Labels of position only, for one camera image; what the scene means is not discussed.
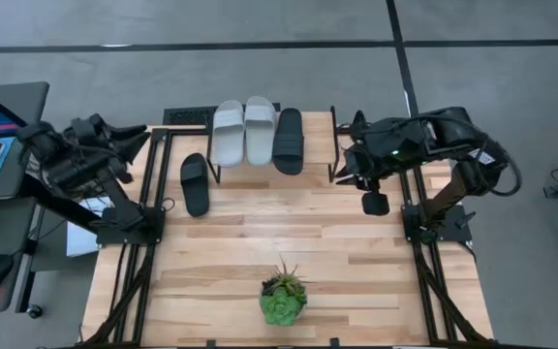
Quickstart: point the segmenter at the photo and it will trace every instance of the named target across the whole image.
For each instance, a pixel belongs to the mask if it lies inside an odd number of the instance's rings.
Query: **potted plant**
[[[260,307],[268,325],[291,326],[305,311],[307,289],[295,276],[298,266],[288,272],[283,259],[281,263],[283,271],[275,266],[277,271],[262,282]]]

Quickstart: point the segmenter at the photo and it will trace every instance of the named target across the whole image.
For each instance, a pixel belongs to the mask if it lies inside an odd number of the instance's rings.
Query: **gray carpet floor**
[[[396,0],[408,41],[558,39],[558,1]],[[0,47],[392,40],[382,0],[0,0]],[[497,339],[558,347],[558,47],[407,48],[420,111],[464,106],[524,176],[511,198],[464,201]],[[160,124],[163,109],[264,95],[284,107],[406,116],[394,48],[0,53],[0,84],[50,84],[57,128],[100,113],[115,125]],[[46,315],[0,313],[0,348],[75,342],[94,260],[40,273]]]

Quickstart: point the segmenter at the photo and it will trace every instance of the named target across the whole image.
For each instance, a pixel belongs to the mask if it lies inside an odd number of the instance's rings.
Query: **wooden table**
[[[428,344],[413,251],[400,217],[399,179],[381,183],[390,214],[363,214],[363,192],[328,182],[326,164],[334,161],[330,118],[329,112],[303,113],[305,166],[298,176],[246,160],[222,169],[220,185],[210,179],[210,212],[203,218],[187,214],[179,170],[189,154],[206,153],[207,136],[173,139],[165,197],[175,200],[175,208],[156,249],[142,346],[204,345],[207,339],[217,345],[328,345],[332,337],[344,345]],[[348,137],[339,142],[350,145]],[[130,169],[135,181],[125,189],[132,199],[140,195],[147,149]],[[159,145],[151,190],[162,153]],[[447,162],[422,170],[430,197],[450,180]],[[416,199],[412,174],[409,179]],[[473,257],[457,243],[439,245],[451,298],[479,332],[492,336]],[[107,318],[119,252],[120,246],[110,246],[99,254],[83,337]],[[266,325],[258,304],[261,282],[281,257],[312,282],[304,317],[287,328]],[[438,300],[432,300],[439,337],[445,337]],[[131,337],[135,303],[125,338]]]

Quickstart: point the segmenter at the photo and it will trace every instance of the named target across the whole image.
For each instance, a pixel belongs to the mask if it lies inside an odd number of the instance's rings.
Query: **white slide sandal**
[[[251,97],[244,112],[247,134],[247,160],[251,165],[263,166],[272,159],[272,141],[275,137],[277,113],[264,97]]]
[[[238,101],[224,102],[212,116],[212,144],[214,159],[221,167],[242,162],[244,124],[242,105]]]

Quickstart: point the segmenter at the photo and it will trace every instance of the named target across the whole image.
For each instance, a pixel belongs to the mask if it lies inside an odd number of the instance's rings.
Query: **black slide sandal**
[[[186,210],[193,217],[205,215],[210,207],[208,200],[208,167],[203,155],[191,154],[180,168],[180,184],[184,192]]]
[[[300,111],[282,110],[272,145],[272,162],[280,173],[298,175],[302,172],[304,141]]]

